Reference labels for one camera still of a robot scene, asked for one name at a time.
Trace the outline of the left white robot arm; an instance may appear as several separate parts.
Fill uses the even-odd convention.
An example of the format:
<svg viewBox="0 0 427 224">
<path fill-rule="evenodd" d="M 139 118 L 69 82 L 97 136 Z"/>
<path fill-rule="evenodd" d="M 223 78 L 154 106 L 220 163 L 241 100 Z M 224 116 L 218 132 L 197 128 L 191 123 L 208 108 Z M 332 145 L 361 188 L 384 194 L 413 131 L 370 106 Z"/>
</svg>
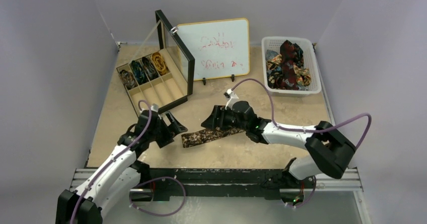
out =
<svg viewBox="0 0 427 224">
<path fill-rule="evenodd" d="M 151 142 L 164 147 L 188 131 L 169 111 L 165 116 L 170 124 L 156 110 L 143 110 L 104 163 L 75 190 L 64 190 L 59 195 L 55 223 L 102 223 L 112 206 L 131 188 L 148 186 L 150 167 L 138 157 Z"/>
</svg>

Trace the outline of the white plastic basket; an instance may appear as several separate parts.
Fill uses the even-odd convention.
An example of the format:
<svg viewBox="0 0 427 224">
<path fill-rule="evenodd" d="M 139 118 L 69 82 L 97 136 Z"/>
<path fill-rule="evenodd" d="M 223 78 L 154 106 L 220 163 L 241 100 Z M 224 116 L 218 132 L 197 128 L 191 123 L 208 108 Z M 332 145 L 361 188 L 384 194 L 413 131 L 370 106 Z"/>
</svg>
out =
<svg viewBox="0 0 427 224">
<path fill-rule="evenodd" d="M 305 97 L 322 91 L 310 40 L 270 36 L 262 39 L 261 46 L 264 84 L 272 95 Z"/>
</svg>

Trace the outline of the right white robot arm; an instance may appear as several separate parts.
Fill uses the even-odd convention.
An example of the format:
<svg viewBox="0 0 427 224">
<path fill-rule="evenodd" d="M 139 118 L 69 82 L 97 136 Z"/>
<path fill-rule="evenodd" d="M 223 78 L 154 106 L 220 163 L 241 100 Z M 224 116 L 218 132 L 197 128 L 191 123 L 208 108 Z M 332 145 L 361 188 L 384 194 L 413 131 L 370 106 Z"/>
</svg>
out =
<svg viewBox="0 0 427 224">
<path fill-rule="evenodd" d="M 257 116 L 246 101 L 238 101 L 232 107 L 215 105 L 201 126 L 211 130 L 237 128 L 256 143 L 284 144 L 306 150 L 308 156 L 291 160 L 284 169 L 282 179 L 289 187 L 317 174 L 340 179 L 357 150 L 339 130 L 326 132 L 325 129 L 331 127 L 327 121 L 314 126 L 274 125 L 272 120 Z"/>
</svg>

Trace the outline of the brown floral black tie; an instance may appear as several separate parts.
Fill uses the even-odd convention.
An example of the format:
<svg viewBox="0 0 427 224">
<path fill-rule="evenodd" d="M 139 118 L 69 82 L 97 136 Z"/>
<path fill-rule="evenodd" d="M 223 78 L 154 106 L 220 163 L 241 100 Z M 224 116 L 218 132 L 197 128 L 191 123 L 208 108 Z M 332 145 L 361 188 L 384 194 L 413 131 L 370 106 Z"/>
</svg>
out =
<svg viewBox="0 0 427 224">
<path fill-rule="evenodd" d="M 202 129 L 197 132 L 182 134 L 182 146 L 184 148 L 190 148 L 242 132 L 244 132 L 244 130 L 238 128 L 230 128 L 227 130 L 220 130 L 219 128 L 214 130 Z"/>
</svg>

